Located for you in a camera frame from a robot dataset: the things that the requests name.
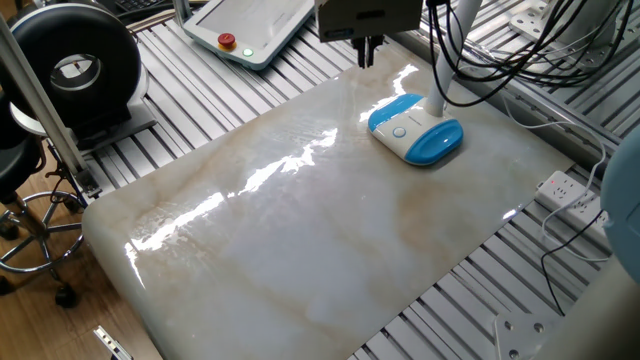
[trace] wheel caster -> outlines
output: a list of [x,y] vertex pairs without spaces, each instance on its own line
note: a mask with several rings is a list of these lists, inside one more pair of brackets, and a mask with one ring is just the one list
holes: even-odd
[[76,292],[73,291],[69,284],[64,284],[58,288],[56,291],[56,304],[65,308],[70,309],[76,306],[77,297]]
[[13,291],[13,286],[6,277],[0,276],[0,296],[7,295]]
[[82,206],[77,201],[69,198],[64,199],[64,207],[72,214],[78,214],[82,211]]
[[3,222],[0,224],[0,237],[8,241],[16,240],[20,237],[20,229],[14,223]]

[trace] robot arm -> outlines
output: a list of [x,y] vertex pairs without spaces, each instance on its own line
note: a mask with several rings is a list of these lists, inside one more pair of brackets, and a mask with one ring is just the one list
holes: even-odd
[[373,65],[383,34],[420,26],[422,0],[315,0],[321,42],[351,39],[358,65]]

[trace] wooden floor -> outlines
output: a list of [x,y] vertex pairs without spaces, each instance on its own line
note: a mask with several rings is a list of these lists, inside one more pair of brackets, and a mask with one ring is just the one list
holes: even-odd
[[[47,169],[32,175],[18,190],[20,196],[53,189],[58,178],[44,177],[45,172],[55,169],[50,154],[48,160]],[[71,190],[66,182],[60,188]],[[44,214],[49,206],[48,198],[35,202],[35,211]],[[52,225],[80,220],[81,215],[71,215],[64,206],[59,206]],[[52,236],[49,244],[54,254],[65,251],[79,233],[78,230]],[[17,241],[0,239],[0,254],[15,245]],[[34,266],[42,260],[40,249],[33,242],[9,264]],[[79,303],[73,309],[65,310],[55,304],[58,284],[49,273],[2,274],[17,289],[0,296],[0,360],[108,360],[108,350],[92,332],[98,325],[102,325],[135,359],[160,359],[136,315],[118,296],[86,244],[58,268],[58,273],[79,296]]]
[[0,0],[0,13],[7,20],[16,13],[16,5],[14,0]]

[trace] white cable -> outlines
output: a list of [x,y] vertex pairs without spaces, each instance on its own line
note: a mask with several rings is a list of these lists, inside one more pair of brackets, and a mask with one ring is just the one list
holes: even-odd
[[[604,144],[602,143],[602,140],[600,140],[600,136],[597,135],[593,130],[589,129],[586,126],[580,125],[580,124],[574,124],[572,122],[568,122],[568,121],[558,121],[558,122],[553,122],[553,123],[549,123],[549,124],[542,124],[542,125],[533,125],[533,126],[529,126],[529,125],[523,125],[520,122],[518,122],[513,115],[511,114],[511,110],[509,109],[509,104],[507,104],[507,99],[505,99],[504,95],[500,94],[500,96],[502,97],[502,101],[504,102],[504,107],[507,109],[507,114],[509,115],[509,117],[511,118],[511,120],[513,120],[513,122],[515,122],[516,124],[522,126],[525,129],[540,129],[543,127],[547,127],[547,126],[553,126],[553,125],[569,125],[569,126],[574,126],[577,127],[579,129],[582,129],[584,131],[586,131],[587,133],[589,133],[594,139],[596,139],[596,141],[598,141],[598,143],[600,144],[600,149],[602,151],[602,158],[600,159],[600,161],[598,161],[595,165],[593,165],[593,167],[591,168],[591,173],[589,174],[589,181],[587,181],[587,186],[584,190],[584,192],[582,194],[580,194],[580,196],[578,196],[575,200],[571,201],[570,203],[556,209],[555,211],[552,211],[551,214],[549,214],[546,218],[544,218],[544,220],[542,220],[542,236],[548,240],[553,241],[554,243],[558,244],[558,246],[562,246],[563,243],[561,243],[559,240],[555,239],[553,236],[549,235],[549,233],[547,232],[547,222],[554,216],[556,216],[556,214],[558,214],[561,211],[564,211],[568,208],[570,208],[571,206],[573,206],[575,203],[577,203],[578,201],[580,201],[580,199],[582,197],[584,197],[587,192],[589,191],[589,188],[591,188],[591,184],[593,182],[593,178],[595,177],[596,174],[596,170],[598,169],[598,166],[600,166],[602,163],[605,162],[605,160],[607,159],[607,151],[604,147]],[[563,250],[568,251],[571,255],[577,257],[580,260],[584,260],[587,262],[604,262],[604,261],[608,261],[609,258],[602,258],[602,259],[591,259],[591,258],[587,258],[581,255],[576,254],[575,252],[573,252],[571,249],[569,249],[568,247],[565,247]]]
[[[493,61],[504,61],[506,60],[506,58],[498,58],[496,56],[494,56],[493,54],[503,54],[503,55],[513,55],[513,52],[509,52],[509,51],[503,51],[503,50],[498,50],[498,49],[487,49],[484,45],[478,44],[476,42],[473,42],[471,40],[468,40],[469,43],[465,43],[465,47],[467,51],[471,51],[471,53],[473,54],[474,52],[479,54],[481,58],[491,58]],[[549,54],[553,54],[555,52],[559,52],[564,48],[561,49],[557,49],[557,50],[553,50],[553,51],[546,51],[546,52],[541,52],[540,54],[538,54],[536,56],[535,60],[529,60],[527,61],[527,65],[531,66],[534,64],[544,64],[544,63],[549,63],[550,65],[552,64],[552,61],[557,61],[557,60],[562,60],[574,55],[577,55],[580,53],[580,51],[582,49],[585,49],[588,46],[588,44],[583,45],[582,47],[578,48],[577,50],[574,50],[571,53],[565,54],[565,55],[561,55],[561,56],[557,56],[554,57],[553,59],[546,59],[545,56],[549,55]]]
[[[622,2],[619,2],[619,3],[618,3],[618,5],[616,5],[616,8],[617,8],[617,7],[619,7],[619,6],[620,6],[620,4],[622,4]],[[601,27],[599,27],[599,28],[602,28],[602,29],[606,29],[606,28],[608,28],[608,27],[609,27],[609,25],[610,25],[612,22],[616,21],[616,17],[615,17],[615,16],[613,16],[613,17],[611,17],[611,18],[610,18],[609,20],[607,20],[607,21],[609,22],[609,24],[603,25],[603,26],[601,26]],[[557,53],[557,52],[564,52],[564,51],[565,51],[565,49],[571,49],[573,46],[575,46],[575,45],[576,45],[576,44],[578,44],[579,42],[581,42],[581,41],[583,41],[583,40],[586,40],[588,37],[590,37],[591,35],[593,35],[596,31],[598,31],[598,29],[599,29],[599,28],[595,28],[595,29],[591,30],[591,31],[590,31],[590,32],[588,32],[586,35],[582,36],[581,38],[579,38],[579,39],[577,39],[577,40],[574,40],[573,42],[571,42],[571,43],[569,43],[569,44],[566,44],[565,46],[563,46],[563,47],[561,47],[561,48],[553,49],[553,50],[542,50],[542,51],[540,51],[540,53],[539,53],[538,55],[539,55],[539,57],[542,57],[542,56],[546,56],[546,55],[549,55],[549,54],[554,54],[554,53]],[[493,56],[493,53],[494,53],[494,52],[495,52],[495,53],[497,53],[497,54],[503,54],[503,55],[508,55],[508,56],[512,56],[512,55],[514,55],[514,53],[513,53],[513,52],[510,52],[510,51],[504,51],[504,50],[493,49],[493,48],[492,48],[492,49],[487,49],[487,47],[486,47],[486,46],[484,46],[484,45],[482,45],[482,44],[479,44],[479,43],[477,43],[477,42],[475,42],[475,41],[473,41],[473,40],[471,40],[471,39],[465,39],[465,46],[467,46],[467,47],[469,47],[469,48],[471,48],[471,49],[473,49],[473,50],[475,50],[475,51],[477,51],[477,52],[479,52],[479,53],[481,53],[481,54],[483,54],[483,55],[485,55],[485,56],[487,56],[487,55],[488,55],[489,57],[491,57],[491,58],[492,58],[493,60],[495,60],[495,61],[497,61],[498,59],[497,59],[495,56]],[[566,57],[569,57],[569,56],[572,56],[572,55],[576,55],[576,54],[578,54],[578,53],[580,52],[580,50],[582,50],[582,49],[586,48],[587,46],[589,46],[589,44],[585,44],[585,45],[583,45],[582,47],[580,47],[579,49],[576,49],[576,50],[573,50],[573,51],[569,51],[569,54],[566,54],[566,55],[564,55],[564,56],[560,56],[560,57],[554,58],[553,60],[560,60],[560,59],[563,59],[563,58],[566,58]],[[547,60],[533,60],[533,61],[528,61],[527,63],[528,63],[528,64],[539,64],[539,63],[543,63],[543,62],[549,62],[549,61],[547,61]]]

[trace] black cable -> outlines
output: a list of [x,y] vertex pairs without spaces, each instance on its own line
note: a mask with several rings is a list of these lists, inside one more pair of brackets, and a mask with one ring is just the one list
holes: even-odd
[[[578,62],[580,59],[582,59],[583,56],[585,56],[586,52],[589,50],[589,48],[593,45],[595,39],[598,38],[598,36],[603,32],[603,30],[606,29],[606,26],[610,25],[609,19],[614,16],[620,9],[620,6],[622,5],[622,3],[624,2],[624,0],[619,0],[618,3],[616,4],[616,6],[609,12],[609,14],[607,15],[607,17],[604,19],[604,21],[600,24],[600,26],[596,29],[595,34],[593,36],[591,36],[591,40],[587,43],[586,46],[583,47],[583,51],[580,55],[580,57],[578,58]],[[560,33],[562,33],[567,27],[568,25],[570,25],[573,20],[576,18],[576,16],[578,15],[579,9],[576,9],[576,11],[574,11],[574,13],[572,14],[571,18],[569,19],[569,21],[564,24],[559,30],[557,30],[555,32],[555,34],[548,40],[546,40],[546,36],[548,35],[548,33],[556,26],[556,22],[557,19],[559,19],[562,14],[567,10],[567,6],[570,3],[567,3],[567,5],[560,9],[559,7],[554,7],[554,11],[552,12],[552,16],[549,19],[549,21],[547,22],[546,26],[545,26],[545,30],[543,31],[543,33],[540,36],[540,39],[534,43],[534,48],[532,50],[529,51],[528,54],[525,54],[525,56],[520,56],[520,57],[516,57],[517,55],[522,54],[527,48],[523,48],[520,51],[512,54],[510,57],[508,57],[507,59],[503,59],[501,61],[496,60],[496,58],[494,57],[493,60],[487,59],[487,63],[478,63],[476,61],[470,60],[469,58],[467,58],[466,56],[464,56],[462,54],[462,51],[460,49],[458,49],[457,47],[453,47],[453,51],[456,53],[456,55],[460,56],[459,61],[457,62],[459,64],[460,61],[464,61],[472,66],[477,66],[477,67],[485,67],[485,68],[495,68],[497,71],[494,71],[493,74],[484,77],[484,78],[476,78],[476,77],[472,77],[469,76],[467,74],[462,73],[459,69],[456,68],[454,69],[456,75],[458,75],[458,77],[461,80],[467,80],[467,81],[475,81],[475,82],[487,82],[487,81],[494,81],[494,80],[498,80],[504,77],[508,77],[512,72],[514,72],[514,70],[516,69],[520,69],[519,71],[517,71],[517,77],[519,78],[523,78],[527,81],[530,82],[535,82],[535,83],[540,83],[541,85],[551,85],[551,86],[555,86],[555,85],[562,85],[561,83],[559,83],[559,81],[564,81],[564,80],[575,80],[573,83],[577,83],[577,82],[581,82],[586,80],[587,78],[589,78],[590,76],[592,76],[593,74],[595,74],[597,72],[597,70],[592,71],[592,72],[583,72],[583,73],[578,73],[575,75],[555,75],[555,74],[544,74],[544,73],[539,73],[539,72],[531,72],[528,71],[526,69],[524,69],[524,66],[519,66],[518,68],[511,66],[511,64],[516,64],[517,62],[521,62],[521,63],[526,63],[524,64],[529,65],[528,61],[531,57],[533,56],[543,56],[543,59],[547,62],[549,62],[554,68],[559,68],[559,64],[555,64],[552,63],[551,61],[549,61],[544,55],[541,55],[538,53],[538,51],[542,50],[544,47],[546,47],[548,44],[550,44],[552,41],[555,41],[555,39],[560,35]],[[457,18],[457,15],[455,13],[455,11],[452,11],[451,6],[447,5],[447,14],[452,13],[453,17],[456,21],[456,23],[458,24],[458,29],[460,29],[460,21]],[[625,15],[630,15],[630,9],[629,6],[627,7],[627,11],[625,12]],[[439,27],[439,20],[437,18],[435,19],[430,19],[430,22],[432,22],[435,26],[433,26],[432,28],[435,28],[437,36],[438,36],[438,40],[441,41],[441,43],[444,41],[441,35],[441,30]],[[449,16],[447,15],[447,31],[449,33],[451,33],[451,24],[450,24],[450,19]],[[617,49],[620,41],[619,39],[616,38],[616,41],[614,42],[614,46],[612,46],[612,51],[610,52],[610,55],[613,55],[615,53],[615,49]],[[448,53],[447,53],[447,48],[444,48],[444,56],[447,58],[448,57]],[[564,68],[560,68],[559,70],[570,70],[571,68],[575,67],[577,65],[577,62],[573,63],[572,65],[570,65],[569,67],[564,67]]]
[[573,237],[571,239],[569,239],[569,241],[567,241],[566,243],[558,246],[557,248],[553,249],[553,250],[549,250],[546,253],[544,253],[544,255],[542,255],[542,257],[540,258],[540,265],[542,265],[542,272],[544,273],[544,278],[545,280],[547,280],[547,286],[549,286],[549,291],[551,292],[551,297],[553,297],[553,301],[555,301],[556,306],[558,307],[558,311],[560,311],[560,314],[562,316],[565,316],[564,311],[562,311],[562,308],[560,307],[560,303],[558,303],[558,299],[556,298],[556,294],[553,292],[553,287],[551,286],[551,280],[549,279],[549,274],[547,273],[547,269],[544,267],[544,258],[553,254],[554,252],[564,249],[565,247],[569,246],[569,244],[571,244],[575,239],[579,238],[580,235],[582,235],[585,231],[587,231],[587,229],[589,227],[591,227],[591,225],[593,225],[596,221],[598,221],[598,218],[600,217],[600,215],[602,215],[603,210],[600,210],[598,212],[598,214],[596,215],[595,218],[593,218],[593,220],[591,220],[587,226],[583,227],[582,230],[580,230],[577,234],[573,235]]
[[[561,26],[560,29],[556,30],[555,33],[551,35],[549,39],[547,39],[551,31],[556,27],[558,21],[561,19],[564,13],[568,10],[569,6],[572,3],[572,1],[568,1],[566,3],[564,0],[558,1],[556,3],[556,6],[552,9],[551,14],[549,16],[549,20],[547,21],[545,28],[541,32],[538,41],[533,43],[533,47],[530,50],[528,50],[528,52],[526,50],[531,45],[524,47],[518,52],[515,52],[511,54],[509,57],[507,57],[506,59],[502,59],[500,61],[489,60],[487,63],[478,63],[477,61],[468,59],[466,56],[464,56],[463,50],[458,49],[455,46],[454,40],[450,37],[451,38],[450,44],[453,47],[453,51],[456,53],[457,56],[459,56],[458,60],[454,64],[453,59],[451,58],[451,55],[448,52],[447,46],[441,46],[441,54],[445,57],[445,59],[447,60],[451,68],[454,70],[454,74],[457,75],[460,80],[472,81],[472,82],[490,82],[490,81],[497,81],[502,79],[504,80],[500,84],[498,84],[493,89],[493,91],[483,96],[481,99],[478,99],[477,101],[466,103],[466,104],[457,103],[452,101],[450,98],[448,98],[448,96],[444,93],[442,86],[440,84],[439,78],[437,76],[437,68],[435,64],[432,63],[433,70],[434,70],[434,77],[436,80],[436,86],[438,87],[438,90],[440,91],[441,95],[445,98],[447,102],[459,107],[468,107],[468,106],[476,105],[482,101],[485,101],[491,96],[495,95],[499,90],[504,88],[507,85],[507,83],[514,77],[518,77],[525,81],[536,83],[543,86],[573,86],[580,82],[583,82],[589,79],[591,76],[595,75],[599,71],[599,69],[595,69],[593,71],[576,72],[576,73],[567,75],[567,74],[548,74],[548,73],[533,72],[533,71],[526,70],[525,67],[530,65],[529,61],[532,57],[537,56],[538,58],[540,58],[540,56],[542,56],[542,58],[545,61],[547,61],[554,69],[562,70],[565,72],[568,70],[571,70],[578,64],[578,62],[582,59],[582,57],[585,56],[586,52],[593,45],[593,43],[595,42],[595,39],[598,38],[601,32],[604,29],[606,29],[607,26],[609,26],[610,24],[609,19],[620,10],[619,8],[624,3],[624,1],[625,0],[618,1],[616,6],[610,11],[610,13],[604,19],[604,21],[596,29],[595,34],[591,37],[591,40],[583,47],[583,51],[579,56],[579,58],[577,59],[577,61],[569,65],[568,67],[567,66],[561,67],[561,64],[565,62],[564,60],[559,59],[560,60],[559,63],[553,63],[548,58],[546,58],[546,54],[541,55],[540,51],[546,48],[553,41],[555,41],[560,36],[560,34],[563,31],[565,31],[566,28],[568,28],[568,26],[571,25],[571,23],[575,20],[578,13],[582,9],[582,6],[584,6],[584,4],[586,3],[586,0],[582,0],[580,2],[580,5],[577,7],[577,9],[575,9],[574,12],[572,13],[569,20],[565,24],[563,24],[563,26]],[[621,29],[626,28],[629,17],[631,15],[631,10],[633,8],[633,0],[626,0],[626,1],[627,1],[627,9],[622,19]],[[455,11],[452,11],[450,4],[447,3],[446,6],[447,6],[447,32],[448,34],[451,34],[451,21],[450,21],[449,14],[450,13],[453,14],[453,17],[458,25],[459,30],[461,30],[460,20],[457,18]],[[429,8],[428,10],[429,10],[429,22],[431,25],[430,31],[429,31],[430,42],[432,44],[434,43],[433,31],[436,31],[436,36],[438,37],[438,41],[440,42],[440,44],[444,44],[445,40],[444,40],[444,37],[442,36],[442,29],[440,28],[437,12],[433,11],[432,8]],[[612,44],[612,49],[611,51],[609,51],[607,58],[603,61],[603,64],[608,63],[613,58],[617,48],[619,47],[622,41],[623,35],[624,35],[624,31],[619,30],[615,38],[615,41]],[[435,59],[435,51],[433,50],[433,47],[431,47],[431,56],[433,59]],[[465,62],[472,66],[493,68],[494,71],[488,76],[478,78],[462,72],[459,68],[460,62]]]
[[64,180],[64,177],[60,176],[60,179],[58,179],[58,182],[56,182],[56,186],[54,186],[53,190],[51,190],[51,196],[49,196],[49,202],[51,202],[52,204],[62,204],[69,197],[69,196],[63,196],[58,199],[58,197],[55,195],[56,191],[58,191],[58,187],[60,186],[63,180]]

